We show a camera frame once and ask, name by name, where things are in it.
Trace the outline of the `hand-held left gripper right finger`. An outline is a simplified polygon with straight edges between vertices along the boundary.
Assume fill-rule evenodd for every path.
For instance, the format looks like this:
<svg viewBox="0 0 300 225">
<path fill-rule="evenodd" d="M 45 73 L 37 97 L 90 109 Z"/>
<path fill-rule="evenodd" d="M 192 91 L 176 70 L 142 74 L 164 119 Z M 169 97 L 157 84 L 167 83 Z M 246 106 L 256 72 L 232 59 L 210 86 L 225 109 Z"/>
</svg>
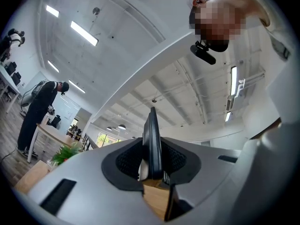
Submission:
<svg viewBox="0 0 300 225">
<path fill-rule="evenodd" d="M 232 170 L 241 150 L 161 138 L 162 161 L 178 198 L 194 207 L 209 196 Z"/>
</svg>

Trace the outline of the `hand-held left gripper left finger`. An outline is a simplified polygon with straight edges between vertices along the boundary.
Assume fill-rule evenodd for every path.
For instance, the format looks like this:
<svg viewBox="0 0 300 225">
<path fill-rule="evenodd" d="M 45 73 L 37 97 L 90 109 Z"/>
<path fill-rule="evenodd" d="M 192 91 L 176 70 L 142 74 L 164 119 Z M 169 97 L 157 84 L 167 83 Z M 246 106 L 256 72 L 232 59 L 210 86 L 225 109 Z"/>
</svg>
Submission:
<svg viewBox="0 0 300 225">
<path fill-rule="evenodd" d="M 39 181 L 27 195 L 44 225 L 160 225 L 138 180 L 142 139 L 81 152 Z"/>
</svg>

